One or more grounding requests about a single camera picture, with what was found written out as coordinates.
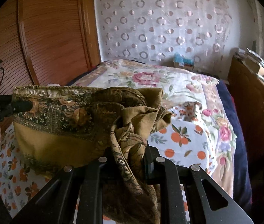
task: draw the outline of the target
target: silver bolt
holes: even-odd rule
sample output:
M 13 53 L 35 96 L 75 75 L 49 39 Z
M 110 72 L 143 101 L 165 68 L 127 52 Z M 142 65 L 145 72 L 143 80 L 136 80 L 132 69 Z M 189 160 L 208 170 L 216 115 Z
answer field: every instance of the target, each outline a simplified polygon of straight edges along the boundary
M 165 162 L 165 158 L 162 157 L 162 156 L 159 156 L 159 157 L 156 158 L 156 161 L 157 162 Z
M 104 156 L 102 156 L 102 157 L 99 157 L 99 162 L 107 162 L 107 157 L 104 157 Z
M 198 166 L 198 165 L 192 165 L 191 166 L 191 169 L 193 170 L 193 171 L 199 171 L 200 170 L 200 167 Z
M 65 172 L 71 172 L 72 169 L 73 169 L 73 168 L 72 168 L 72 166 L 70 166 L 70 165 L 67 165 L 67 166 L 64 167 L 64 171 L 65 171 Z

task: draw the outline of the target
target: floral bedspread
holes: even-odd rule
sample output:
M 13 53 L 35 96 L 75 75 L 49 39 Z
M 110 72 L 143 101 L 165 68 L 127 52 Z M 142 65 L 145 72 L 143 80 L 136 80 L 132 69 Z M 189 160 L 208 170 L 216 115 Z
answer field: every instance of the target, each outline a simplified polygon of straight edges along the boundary
M 232 197 L 237 137 L 224 112 L 216 84 L 215 78 L 183 69 L 119 59 L 102 63 L 74 85 L 163 88 L 162 103 L 172 112 L 172 123 L 151 134 L 149 145 L 157 147 L 161 156 L 175 164 L 185 167 L 198 164 Z M 11 125 L 0 149 L 0 194 L 11 216 L 48 181 L 24 164 Z M 183 186 L 181 189 L 189 220 Z M 103 217 L 103 223 L 115 222 Z

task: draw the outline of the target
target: bed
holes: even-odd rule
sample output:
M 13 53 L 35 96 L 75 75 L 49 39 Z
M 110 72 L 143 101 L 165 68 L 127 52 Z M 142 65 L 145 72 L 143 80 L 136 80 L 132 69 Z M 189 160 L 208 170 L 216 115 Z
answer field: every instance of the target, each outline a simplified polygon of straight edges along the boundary
M 183 69 L 116 59 L 83 74 L 72 85 L 162 87 L 162 103 L 172 112 L 172 124 L 151 134 L 149 145 L 175 164 L 200 165 L 249 211 L 251 187 L 245 143 L 223 81 Z M 12 217 L 50 180 L 33 171 L 23 159 L 10 125 L 0 148 L 0 195 Z M 189 220 L 187 202 L 184 207 Z M 103 219 L 104 223 L 114 223 Z

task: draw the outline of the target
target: wooden headboard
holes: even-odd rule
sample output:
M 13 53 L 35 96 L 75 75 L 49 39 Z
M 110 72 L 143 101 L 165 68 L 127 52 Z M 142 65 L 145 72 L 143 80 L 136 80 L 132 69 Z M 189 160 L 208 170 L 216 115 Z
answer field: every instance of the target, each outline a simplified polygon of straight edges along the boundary
M 94 22 L 94 0 L 7 0 L 0 8 L 0 94 L 29 84 L 66 85 L 98 65 Z
M 228 81 L 241 123 L 249 164 L 264 156 L 264 83 L 232 59 Z

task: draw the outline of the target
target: yellow garment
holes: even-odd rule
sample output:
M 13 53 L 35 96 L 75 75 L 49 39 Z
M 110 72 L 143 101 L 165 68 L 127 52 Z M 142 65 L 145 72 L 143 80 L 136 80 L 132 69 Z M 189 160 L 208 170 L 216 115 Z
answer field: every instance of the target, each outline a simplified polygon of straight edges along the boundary
M 86 165 L 111 146 L 122 179 L 104 186 L 104 214 L 121 223 L 159 223 L 141 160 L 149 134 L 170 123 L 162 94 L 159 88 L 17 87 L 13 100 L 31 100 L 33 108 L 14 116 L 15 135 L 28 165 L 46 175 Z

